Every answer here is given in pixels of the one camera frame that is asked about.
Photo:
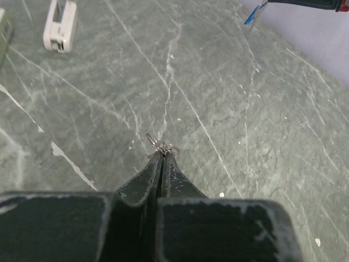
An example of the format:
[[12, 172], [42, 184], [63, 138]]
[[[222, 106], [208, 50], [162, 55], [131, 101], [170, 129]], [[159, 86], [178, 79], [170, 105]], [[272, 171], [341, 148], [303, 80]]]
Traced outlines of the silver keyring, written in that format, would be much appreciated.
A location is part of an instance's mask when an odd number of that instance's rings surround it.
[[149, 133], [146, 134], [146, 138], [150, 142], [150, 144], [154, 147], [154, 149], [164, 156], [167, 153], [172, 153], [174, 155], [178, 155], [180, 150], [178, 147], [175, 147], [173, 144], [164, 142], [164, 141], [159, 141], [152, 137]]

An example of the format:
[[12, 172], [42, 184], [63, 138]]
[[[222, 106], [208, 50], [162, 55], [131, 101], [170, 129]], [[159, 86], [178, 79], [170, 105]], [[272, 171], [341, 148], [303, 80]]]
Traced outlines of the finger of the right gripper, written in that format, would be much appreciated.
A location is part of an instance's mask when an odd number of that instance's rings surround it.
[[348, 0], [268, 0], [268, 2], [335, 10], [336, 12], [348, 12]]

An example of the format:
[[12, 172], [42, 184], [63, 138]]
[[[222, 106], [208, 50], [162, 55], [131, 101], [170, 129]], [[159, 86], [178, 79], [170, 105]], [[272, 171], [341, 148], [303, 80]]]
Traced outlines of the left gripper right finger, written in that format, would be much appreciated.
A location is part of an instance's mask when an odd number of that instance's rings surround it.
[[289, 214], [263, 199], [210, 199], [164, 159], [157, 261], [302, 261]]

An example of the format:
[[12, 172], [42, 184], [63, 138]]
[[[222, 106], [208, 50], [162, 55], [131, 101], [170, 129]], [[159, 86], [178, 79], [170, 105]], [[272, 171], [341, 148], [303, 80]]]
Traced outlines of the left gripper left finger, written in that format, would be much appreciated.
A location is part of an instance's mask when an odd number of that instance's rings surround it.
[[115, 192], [1, 195], [1, 261], [153, 261], [163, 155]]

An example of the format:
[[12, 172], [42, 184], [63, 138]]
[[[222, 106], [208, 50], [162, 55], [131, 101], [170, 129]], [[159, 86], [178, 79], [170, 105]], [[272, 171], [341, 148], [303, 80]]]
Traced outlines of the blue key tag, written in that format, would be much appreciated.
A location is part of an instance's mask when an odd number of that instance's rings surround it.
[[249, 26], [249, 30], [252, 30], [255, 26], [255, 23], [260, 16], [260, 14], [264, 11], [265, 7], [268, 5], [267, 0], [263, 0], [247, 17], [247, 19], [244, 22], [245, 26]]

